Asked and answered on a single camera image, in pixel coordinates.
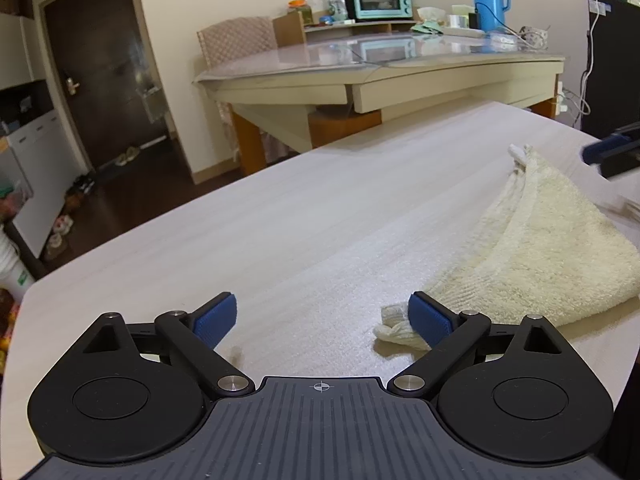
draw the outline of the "dark wooden floor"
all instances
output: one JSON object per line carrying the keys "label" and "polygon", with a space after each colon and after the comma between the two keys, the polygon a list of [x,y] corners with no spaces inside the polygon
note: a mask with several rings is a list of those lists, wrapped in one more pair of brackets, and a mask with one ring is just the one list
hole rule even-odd
{"label": "dark wooden floor", "polygon": [[45,263],[55,270],[113,238],[241,177],[225,173],[196,186],[177,145],[163,142],[124,168],[98,177],[94,191],[72,214],[68,249]]}

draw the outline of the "yellow towel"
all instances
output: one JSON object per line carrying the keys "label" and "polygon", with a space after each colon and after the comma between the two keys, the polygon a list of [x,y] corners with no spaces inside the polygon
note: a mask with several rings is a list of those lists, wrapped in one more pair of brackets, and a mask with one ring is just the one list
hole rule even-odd
{"label": "yellow towel", "polygon": [[[598,314],[640,294],[640,256],[574,184],[530,146],[456,262],[424,291],[454,312],[496,323],[542,314],[555,326]],[[377,338],[427,349],[406,305],[382,309]]]}

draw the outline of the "dark brown door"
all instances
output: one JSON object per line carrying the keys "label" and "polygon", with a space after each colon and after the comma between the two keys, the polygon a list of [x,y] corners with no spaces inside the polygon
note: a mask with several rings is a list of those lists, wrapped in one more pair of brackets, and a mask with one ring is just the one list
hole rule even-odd
{"label": "dark brown door", "polygon": [[[56,0],[45,7],[58,73],[95,168],[166,134],[139,91],[150,85],[133,0]],[[79,84],[71,95],[66,80]]]}

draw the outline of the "glass tabletop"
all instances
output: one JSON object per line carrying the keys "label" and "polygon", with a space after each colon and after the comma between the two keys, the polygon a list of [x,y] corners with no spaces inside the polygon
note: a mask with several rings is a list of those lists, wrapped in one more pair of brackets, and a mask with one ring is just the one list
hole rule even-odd
{"label": "glass tabletop", "polygon": [[200,74],[196,81],[316,70],[409,66],[412,62],[423,64],[427,60],[470,54],[491,57],[526,53],[546,54],[546,51],[535,50],[519,38],[502,34],[487,38],[412,33],[371,34],[261,52],[222,63]]}

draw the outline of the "sticker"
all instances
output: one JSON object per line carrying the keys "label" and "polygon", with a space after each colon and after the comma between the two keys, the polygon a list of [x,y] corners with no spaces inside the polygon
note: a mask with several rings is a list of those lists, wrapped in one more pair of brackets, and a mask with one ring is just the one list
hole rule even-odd
{"label": "sticker", "polygon": [[599,14],[601,16],[606,16],[607,11],[611,11],[610,5],[604,2],[596,3],[595,0],[589,0],[589,12],[591,12],[592,14]]}

